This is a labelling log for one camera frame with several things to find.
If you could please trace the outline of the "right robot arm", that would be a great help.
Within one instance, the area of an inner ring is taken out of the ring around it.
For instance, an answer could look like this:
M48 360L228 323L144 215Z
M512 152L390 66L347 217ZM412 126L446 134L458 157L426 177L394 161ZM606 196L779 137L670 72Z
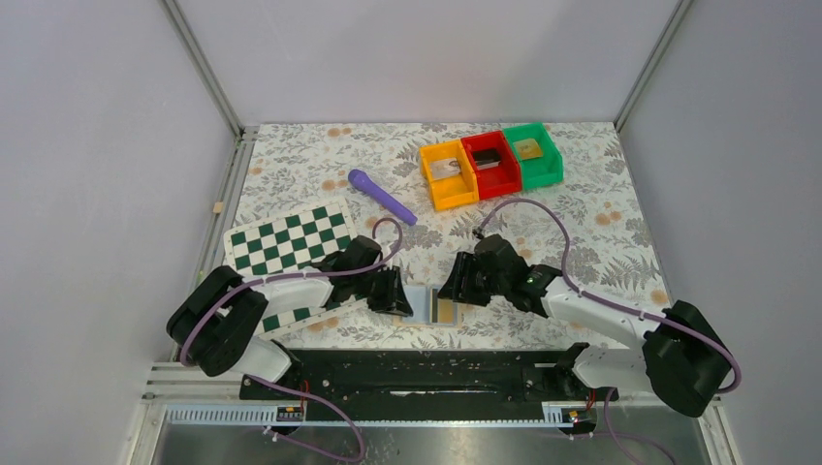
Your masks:
M625 314L568 281L558 268L526 263L494 234L472 252L457 253L437 296L474 306L502 296L524 313L592 329L622 346L572 345L555 364L569 386L652 392L687 417L705 412L732 367L721 354L721 339L695 306L679 300L659 314Z

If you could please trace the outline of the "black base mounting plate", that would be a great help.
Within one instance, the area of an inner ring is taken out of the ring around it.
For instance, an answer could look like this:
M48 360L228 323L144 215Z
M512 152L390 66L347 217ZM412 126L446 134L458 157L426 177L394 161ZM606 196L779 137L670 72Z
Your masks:
M504 404L603 402L608 391L568 385L555 364L562 351L293 350L295 365L267 387L244 377L242 400L285 401L309 393L302 406L356 411L416 407L485 411Z

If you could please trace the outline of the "purple toy microphone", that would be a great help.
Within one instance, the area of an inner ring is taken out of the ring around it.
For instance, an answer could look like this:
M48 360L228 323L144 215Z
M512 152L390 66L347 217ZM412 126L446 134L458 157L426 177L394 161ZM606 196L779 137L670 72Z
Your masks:
M378 204L385 207L402 222L409 226L415 226L417 224L417 216L403 203L373 182L364 171L357 169L350 170L348 173L348 181L355 189L363 192Z

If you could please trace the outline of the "green plastic bin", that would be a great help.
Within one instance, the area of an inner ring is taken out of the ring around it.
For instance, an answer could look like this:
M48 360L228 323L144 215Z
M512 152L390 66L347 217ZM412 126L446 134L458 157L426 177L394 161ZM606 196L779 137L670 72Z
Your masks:
M563 180L562 156L543 123L513 126L503 129L502 133L520 165L524 190L551 186Z

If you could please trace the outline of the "floral patterned table mat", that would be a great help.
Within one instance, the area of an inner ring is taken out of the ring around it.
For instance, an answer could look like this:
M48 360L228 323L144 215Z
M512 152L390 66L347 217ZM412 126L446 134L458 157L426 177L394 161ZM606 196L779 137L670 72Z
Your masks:
M335 197L348 203L357 233L384 244L400 240L395 264L406 286L437 286L473 230L498 233L531 264L567 263L585 290L647 309L669 297L619 136L610 122L550 123L563 180L501 199L436 211L419 165L420 148L495 130L492 123L268 124L242 156L241 190L228 205L236 228ZM350 170L373 182L418 218L402 222L355 189Z

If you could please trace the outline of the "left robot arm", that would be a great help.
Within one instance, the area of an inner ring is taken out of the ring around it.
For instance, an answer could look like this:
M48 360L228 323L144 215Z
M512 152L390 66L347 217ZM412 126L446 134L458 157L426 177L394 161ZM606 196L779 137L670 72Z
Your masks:
M352 297L376 313L413 313L399 267L376 241L359 235L299 271L244 278L227 265L215 268L172 314L166 332L179 345L181 361L209 377L235 372L277 382L296 360L258 335L258 324L295 310L327 310Z

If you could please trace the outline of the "gold striped credit card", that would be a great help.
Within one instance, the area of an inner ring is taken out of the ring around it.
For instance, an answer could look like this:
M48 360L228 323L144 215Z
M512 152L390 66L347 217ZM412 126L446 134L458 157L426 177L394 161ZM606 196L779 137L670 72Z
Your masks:
M536 139L521 139L514 143L515 151L522 161L539 159L544 156L544 151Z

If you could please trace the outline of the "green white chessboard mat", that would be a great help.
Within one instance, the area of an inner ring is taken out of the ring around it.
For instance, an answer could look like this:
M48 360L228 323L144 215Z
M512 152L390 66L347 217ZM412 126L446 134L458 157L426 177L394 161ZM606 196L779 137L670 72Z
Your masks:
M316 201L233 228L223 235L224 264L243 276L298 271L344 249L358 235L342 197ZM263 317L255 333L281 336L365 309L352 296L327 308L299 308Z

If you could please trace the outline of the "silver card in yellow bin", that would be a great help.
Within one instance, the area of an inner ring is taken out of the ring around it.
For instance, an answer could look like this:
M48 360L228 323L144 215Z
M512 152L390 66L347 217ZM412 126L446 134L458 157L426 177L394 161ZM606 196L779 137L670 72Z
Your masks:
M457 158L446 158L431 161L428 164L431 179L434 181L458 176L461 174L461 166Z

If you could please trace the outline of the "yellow plastic bin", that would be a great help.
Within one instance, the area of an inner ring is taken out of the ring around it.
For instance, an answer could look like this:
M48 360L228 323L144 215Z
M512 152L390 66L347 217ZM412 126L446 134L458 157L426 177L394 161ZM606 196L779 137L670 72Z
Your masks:
M461 174L442 180L432 180L428 164L446 158L458 159ZM459 139L421 147L420 169L436 211L468 205L479 200L476 177Z

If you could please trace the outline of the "black card in red bin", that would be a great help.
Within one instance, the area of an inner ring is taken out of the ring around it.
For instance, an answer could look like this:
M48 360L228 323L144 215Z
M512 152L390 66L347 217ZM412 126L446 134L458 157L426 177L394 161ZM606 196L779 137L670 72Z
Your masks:
M472 152L474 164L478 170L488 170L499 166L501 155L495 148L476 150Z

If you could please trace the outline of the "red plastic bin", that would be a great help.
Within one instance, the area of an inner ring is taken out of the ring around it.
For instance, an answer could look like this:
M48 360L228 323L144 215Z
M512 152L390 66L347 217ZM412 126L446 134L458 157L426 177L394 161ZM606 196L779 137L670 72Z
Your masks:
M481 201L522 190L521 168L501 131L462 138Z

